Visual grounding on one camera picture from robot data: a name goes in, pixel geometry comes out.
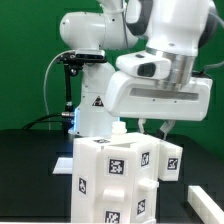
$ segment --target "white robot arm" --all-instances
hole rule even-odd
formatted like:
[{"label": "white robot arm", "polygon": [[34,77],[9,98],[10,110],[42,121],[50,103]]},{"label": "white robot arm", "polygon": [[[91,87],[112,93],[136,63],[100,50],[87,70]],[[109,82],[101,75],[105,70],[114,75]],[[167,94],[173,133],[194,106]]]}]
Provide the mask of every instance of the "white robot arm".
[{"label": "white robot arm", "polygon": [[210,0],[130,0],[127,25],[148,39],[145,51],[120,56],[106,93],[114,116],[200,121],[212,80],[192,77]]},{"label": "white robot arm", "polygon": [[[99,0],[103,13],[74,12],[64,16],[60,33],[64,42],[73,50],[91,57],[99,49],[125,49],[133,47],[138,38],[126,28],[123,0]],[[115,73],[109,63],[83,66],[81,103],[75,110],[71,134],[81,136],[110,135],[111,125],[118,118],[111,116],[104,107],[105,92]]]}]

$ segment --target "white block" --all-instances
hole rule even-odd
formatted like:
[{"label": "white block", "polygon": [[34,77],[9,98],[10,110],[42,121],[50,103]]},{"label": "white block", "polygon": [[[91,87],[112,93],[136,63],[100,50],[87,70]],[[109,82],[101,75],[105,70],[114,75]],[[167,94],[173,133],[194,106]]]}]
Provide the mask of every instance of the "white block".
[{"label": "white block", "polygon": [[75,139],[71,221],[155,223],[159,146],[139,133]]},{"label": "white block", "polygon": [[224,224],[224,212],[200,186],[188,187],[188,202],[205,224]]},{"label": "white block", "polygon": [[183,149],[169,142],[161,141],[159,154],[159,179],[177,181]]},{"label": "white block", "polygon": [[53,174],[72,174],[73,158],[59,157]]}]

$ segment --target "cable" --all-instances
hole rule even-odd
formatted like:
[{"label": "cable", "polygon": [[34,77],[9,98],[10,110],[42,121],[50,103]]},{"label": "cable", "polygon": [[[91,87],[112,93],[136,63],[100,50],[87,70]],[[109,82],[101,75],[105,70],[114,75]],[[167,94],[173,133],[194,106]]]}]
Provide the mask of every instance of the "cable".
[{"label": "cable", "polygon": [[[121,8],[124,8],[124,1],[121,0]],[[126,48],[129,50],[129,46],[128,46],[128,35],[127,35],[127,28],[126,28],[126,22],[125,22],[125,15],[126,12],[123,11],[122,12],[122,20],[123,20],[123,28],[124,28],[124,37],[125,37],[125,44],[126,44]]]},{"label": "cable", "polygon": [[[222,26],[222,28],[224,29],[224,21],[219,16],[217,16],[216,14],[214,14],[212,12],[210,12],[209,14],[211,16],[213,16],[218,21],[218,23]],[[220,63],[217,63],[217,64],[206,65],[202,69],[202,73],[205,73],[207,70],[219,68],[219,67],[222,67],[222,66],[224,66],[224,61],[222,61]]]},{"label": "cable", "polygon": [[25,126],[22,127],[22,129],[30,129],[36,123],[43,122],[43,120],[46,120],[46,119],[49,119],[49,118],[52,118],[52,117],[61,117],[61,114],[56,113],[56,114],[50,114],[50,115],[47,115],[47,116],[44,116],[44,117],[40,117],[37,120],[35,120],[35,121],[33,121],[29,124],[26,124]]},{"label": "cable", "polygon": [[44,94],[44,106],[45,106],[45,110],[46,110],[46,113],[47,115],[49,115],[49,108],[48,108],[48,102],[47,102],[47,79],[48,79],[48,76],[49,76],[49,72],[50,72],[50,69],[51,69],[51,66],[52,64],[54,63],[54,61],[60,57],[61,55],[65,54],[65,53],[70,53],[70,52],[74,52],[74,50],[69,50],[69,51],[65,51],[65,52],[62,52],[60,54],[58,54],[51,62],[50,64],[48,65],[47,67],[47,70],[45,72],[45,76],[44,76],[44,85],[43,85],[43,94]]}]

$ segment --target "green wall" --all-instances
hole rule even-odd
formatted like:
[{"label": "green wall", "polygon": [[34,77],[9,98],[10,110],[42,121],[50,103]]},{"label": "green wall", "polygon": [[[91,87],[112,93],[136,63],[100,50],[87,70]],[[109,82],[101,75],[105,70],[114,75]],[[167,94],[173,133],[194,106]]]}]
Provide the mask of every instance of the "green wall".
[{"label": "green wall", "polygon": [[[215,0],[224,18],[223,0]],[[94,0],[1,0],[0,1],[0,129],[19,129],[44,116],[43,81],[48,64],[58,53],[68,50],[59,35],[63,15],[71,11],[100,12]],[[144,49],[139,42],[135,50]],[[123,52],[107,52],[114,63]],[[224,30],[201,49],[196,69],[224,60]],[[224,68],[211,70],[214,80],[208,115],[202,122],[178,122],[172,133],[191,137],[224,159]],[[72,80],[74,104],[80,100],[80,78]],[[64,110],[64,73],[54,65],[48,79],[50,112]],[[136,131],[135,119],[125,119],[129,131]],[[149,120],[154,133],[162,121]]]}]

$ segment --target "black table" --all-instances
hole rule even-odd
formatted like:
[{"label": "black table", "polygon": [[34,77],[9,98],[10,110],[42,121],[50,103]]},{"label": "black table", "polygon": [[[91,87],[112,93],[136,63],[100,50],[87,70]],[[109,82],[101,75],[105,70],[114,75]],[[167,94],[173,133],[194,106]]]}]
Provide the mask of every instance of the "black table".
[{"label": "black table", "polygon": [[[157,221],[202,223],[187,203],[189,185],[200,185],[224,208],[224,161],[191,139],[173,135],[184,148],[178,182],[160,182]],[[60,131],[0,131],[0,221],[70,222],[71,175],[53,175],[58,157],[72,157],[72,139]]]}]

